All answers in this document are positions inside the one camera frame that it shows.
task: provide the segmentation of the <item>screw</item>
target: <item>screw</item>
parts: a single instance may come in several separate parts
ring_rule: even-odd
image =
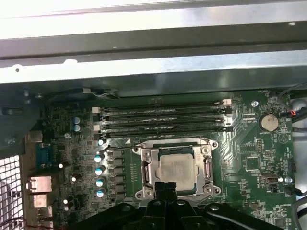
[[[25,90],[25,91],[24,91],[24,96],[25,96],[25,97],[28,97],[28,96],[29,96],[29,91],[28,91],[28,90]]]
[[[161,201],[160,200],[157,200],[157,201],[155,201],[154,202],[154,204],[153,205],[155,205],[155,206],[159,206],[159,205],[161,205]]]
[[[209,152],[207,147],[202,148],[202,151],[205,152],[205,153]]]
[[[251,106],[253,106],[253,107],[257,107],[258,105],[259,105],[259,102],[257,102],[257,101],[251,102]]]
[[[145,156],[145,157],[150,157],[150,152],[145,152],[145,153],[144,153],[144,156]]]
[[[16,143],[16,138],[10,138],[10,139],[6,139],[6,143],[8,145],[13,145]]]
[[[293,179],[290,177],[290,176],[287,176],[285,179],[284,179],[284,182],[287,183],[287,184],[291,184],[293,182]]]
[[[71,135],[70,135],[69,133],[65,133],[65,134],[64,134],[64,137],[65,137],[66,139],[69,139],[69,138],[71,138]]]
[[[41,95],[41,94],[39,93],[39,94],[37,94],[37,95],[35,96],[35,98],[37,98],[37,99],[43,98],[43,95]]]
[[[155,223],[149,223],[149,227],[153,229],[155,227]]]
[[[180,205],[180,206],[181,206],[181,205],[185,205],[185,203],[186,203],[186,202],[185,202],[184,200],[179,200],[179,201],[177,201],[177,204]]]
[[[130,209],[131,209],[131,207],[128,206],[128,205],[126,205],[126,206],[124,206],[124,207],[122,208],[122,211],[127,212],[127,211],[129,211]]]
[[[153,192],[152,192],[152,190],[149,190],[149,189],[148,189],[148,190],[146,191],[146,194],[149,195],[149,196],[151,196],[151,195],[153,194]]]
[[[217,211],[217,210],[219,210],[219,207],[218,207],[218,206],[215,206],[215,205],[212,205],[212,206],[210,207],[210,209],[213,210],[213,211]]]

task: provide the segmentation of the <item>connector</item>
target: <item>connector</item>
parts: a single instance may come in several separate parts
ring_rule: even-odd
[[[260,177],[265,181],[267,184],[277,184],[279,176],[274,174],[260,174]]]

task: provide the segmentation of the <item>chip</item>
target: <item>chip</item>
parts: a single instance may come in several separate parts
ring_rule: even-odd
[[[246,158],[246,171],[254,171],[259,169],[258,157]]]
[[[88,172],[91,172],[91,171],[93,170],[92,165],[88,165],[88,166],[86,166],[86,170],[87,170]]]
[[[99,209],[99,203],[92,203],[92,209]]]
[[[176,182],[177,191],[195,187],[195,170],[192,154],[169,154],[160,157],[159,177],[164,182]]]
[[[286,220],[284,218],[276,218],[275,225],[280,228],[284,228],[286,226]]]

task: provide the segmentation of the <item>red wire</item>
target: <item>red wire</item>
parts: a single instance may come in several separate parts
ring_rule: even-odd
[[[290,112],[291,112],[291,115],[292,115],[292,116],[295,116],[295,115],[296,115],[296,111],[290,110]]]

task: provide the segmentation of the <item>mounting hole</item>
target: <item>mounting hole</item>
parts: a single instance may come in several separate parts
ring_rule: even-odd
[[[137,153],[139,151],[139,148],[132,149],[132,152]]]

